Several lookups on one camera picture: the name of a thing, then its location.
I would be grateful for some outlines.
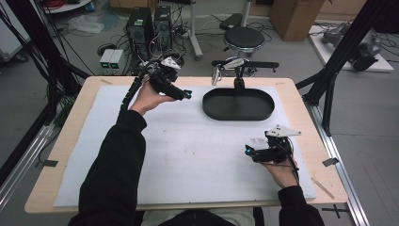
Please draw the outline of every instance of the black sleeve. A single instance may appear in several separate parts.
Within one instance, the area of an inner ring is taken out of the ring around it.
[[[146,126],[135,111],[119,116],[80,187],[79,213],[70,225],[133,225]]]
[[[325,225],[319,211],[306,204],[300,186],[289,186],[279,191],[281,210],[280,226],[322,226]]]

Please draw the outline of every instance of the cardboard box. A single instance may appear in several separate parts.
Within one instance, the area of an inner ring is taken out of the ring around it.
[[[119,10],[126,10],[129,8],[143,7],[151,8],[152,12],[155,9],[158,0],[110,0],[109,6]]]
[[[317,20],[350,21],[354,20],[366,0],[331,0],[320,9]]]
[[[304,40],[325,0],[275,0],[270,23],[282,40]]]
[[[271,5],[261,5],[252,3],[249,8],[249,15],[251,16],[269,16]]]

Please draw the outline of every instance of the wooden table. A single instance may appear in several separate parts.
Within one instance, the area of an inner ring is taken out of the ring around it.
[[[72,111],[59,134],[48,159],[58,161],[55,168],[43,168],[41,175],[30,194],[25,211],[27,213],[77,212],[77,207],[53,207],[64,170],[70,154],[78,139],[88,112],[95,100],[100,86],[131,85],[133,77],[96,76],[86,80],[85,85],[72,108]],[[341,179],[333,166],[325,167],[322,162],[328,159],[327,151],[319,137],[311,117],[304,106],[294,82],[288,78],[245,78],[247,86],[276,88],[282,107],[290,125],[302,132],[296,137],[304,162],[309,171],[317,198],[309,203],[344,203],[347,195]],[[223,78],[218,86],[232,86],[233,78]],[[179,77],[176,86],[210,86],[210,77]],[[278,205],[277,202],[240,202],[242,206]],[[197,205],[196,208],[215,207],[215,205]]]

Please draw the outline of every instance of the black metal frame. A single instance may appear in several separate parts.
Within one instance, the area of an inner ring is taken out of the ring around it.
[[[308,102],[310,105],[318,105],[320,98],[326,93],[322,125],[329,136],[331,136],[329,126],[335,80],[343,65],[356,51],[360,42],[390,2],[398,2],[398,0],[368,0],[349,27],[343,40],[332,53],[326,66],[319,73],[295,84],[297,89],[302,89],[313,83],[310,91],[303,95],[304,102]]]
[[[90,77],[89,74],[76,68],[62,57],[61,53],[56,47],[56,44],[51,38],[49,31],[44,26],[41,18],[29,0],[6,0],[6,2],[17,17],[18,21],[24,27],[24,30],[29,35],[31,42],[35,44],[36,48],[39,50],[40,54],[45,60],[47,72],[40,65],[38,65],[36,60],[34,61],[42,75],[48,74],[45,79],[49,84],[49,91],[47,106],[43,108],[35,122],[24,135],[23,139],[11,153],[3,166],[1,166],[0,186],[2,186],[7,180],[9,174],[18,164],[41,127],[45,124],[49,124],[52,119],[55,118],[56,107],[60,101],[59,94],[56,91],[57,87],[62,86],[66,95],[75,96],[80,90],[81,86],[76,81],[74,76],[78,75],[84,79]],[[32,52],[30,52],[30,46],[26,45],[24,40],[21,40],[21,38],[18,36],[18,33],[13,30],[12,27],[10,29],[25,48],[25,51],[33,56]]]

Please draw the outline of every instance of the white paper sheet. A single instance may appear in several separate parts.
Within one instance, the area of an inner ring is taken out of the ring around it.
[[[99,89],[65,169],[54,206],[77,206],[80,185],[115,124],[126,86]],[[215,87],[187,87],[190,100],[164,103],[145,115],[147,152],[138,186],[138,204],[277,200],[279,188],[260,164],[246,156],[245,144],[267,148],[264,131],[290,127],[274,88],[266,91],[276,108],[264,121],[215,121],[202,111],[203,95]],[[295,147],[300,183],[315,198],[311,179]]]

